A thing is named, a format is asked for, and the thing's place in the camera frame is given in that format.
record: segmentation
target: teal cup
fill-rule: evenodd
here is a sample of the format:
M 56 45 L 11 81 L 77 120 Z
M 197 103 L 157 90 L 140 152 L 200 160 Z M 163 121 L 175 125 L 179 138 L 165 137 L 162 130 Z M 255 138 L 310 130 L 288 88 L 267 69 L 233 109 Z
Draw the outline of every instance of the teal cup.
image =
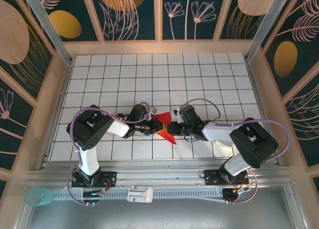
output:
M 29 206 L 43 206 L 53 200 L 53 192 L 43 186 L 33 186 L 26 192 L 24 201 Z

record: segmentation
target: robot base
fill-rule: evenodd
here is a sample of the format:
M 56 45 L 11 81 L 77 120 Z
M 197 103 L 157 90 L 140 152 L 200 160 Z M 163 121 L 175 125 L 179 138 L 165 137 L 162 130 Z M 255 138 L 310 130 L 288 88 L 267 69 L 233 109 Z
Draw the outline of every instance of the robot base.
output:
M 101 172 L 99 181 L 96 183 L 94 188 L 105 188 L 105 183 L 109 186 L 109 182 L 111 182 L 111 188 L 115 187 L 116 184 L 116 172 Z M 83 183 L 81 176 L 79 175 L 79 172 L 75 172 L 73 174 L 73 180 L 72 180 L 72 187 L 73 188 L 88 188 L 85 183 Z
M 228 183 L 221 178 L 220 170 L 205 170 L 204 178 L 206 186 L 224 186 L 228 185 Z M 241 184 L 249 184 L 247 171 L 242 171 L 237 175 L 237 179 L 231 183 L 231 185 L 241 185 Z

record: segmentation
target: gray floor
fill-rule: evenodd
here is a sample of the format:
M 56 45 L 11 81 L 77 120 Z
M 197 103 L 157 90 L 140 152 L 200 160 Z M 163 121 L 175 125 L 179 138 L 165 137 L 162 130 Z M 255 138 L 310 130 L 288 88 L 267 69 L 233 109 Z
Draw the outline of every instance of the gray floor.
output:
M 102 201 L 86 208 L 54 201 L 33 208 L 28 229 L 291 229 L 282 189 L 261 188 L 245 204 L 196 199 L 154 200 L 150 204 Z

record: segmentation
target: white grid floor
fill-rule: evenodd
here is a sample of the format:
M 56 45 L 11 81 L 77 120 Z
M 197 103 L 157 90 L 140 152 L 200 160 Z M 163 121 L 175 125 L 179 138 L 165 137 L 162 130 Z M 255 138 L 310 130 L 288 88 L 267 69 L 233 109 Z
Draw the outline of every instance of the white grid floor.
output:
M 66 127 L 81 108 L 95 104 L 113 114 L 130 113 L 148 102 L 157 113 L 171 112 L 193 98 L 206 98 L 221 111 L 221 122 L 261 118 L 241 53 L 78 55 L 66 93 L 50 161 L 77 161 Z M 204 101 L 191 103 L 202 120 L 217 112 Z M 171 158 L 227 158 L 238 153 L 211 142 L 172 145 L 158 135 L 122 139 L 106 134 L 98 144 L 99 161 Z

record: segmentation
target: red triangle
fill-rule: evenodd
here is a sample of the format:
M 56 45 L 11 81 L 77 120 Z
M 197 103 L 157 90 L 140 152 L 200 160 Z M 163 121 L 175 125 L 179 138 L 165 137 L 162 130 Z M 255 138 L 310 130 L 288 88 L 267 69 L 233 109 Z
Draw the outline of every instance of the red triangle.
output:
M 171 123 L 170 113 L 169 112 L 161 113 L 161 114 L 155 115 L 154 117 L 165 125 L 165 129 L 160 131 L 160 132 L 158 132 L 158 134 L 162 138 L 164 138 L 164 139 L 168 140 L 169 142 L 171 142 L 171 143 L 176 145 L 176 141 L 175 141 L 174 136 L 167 132 L 167 126 L 168 126 L 168 124 Z

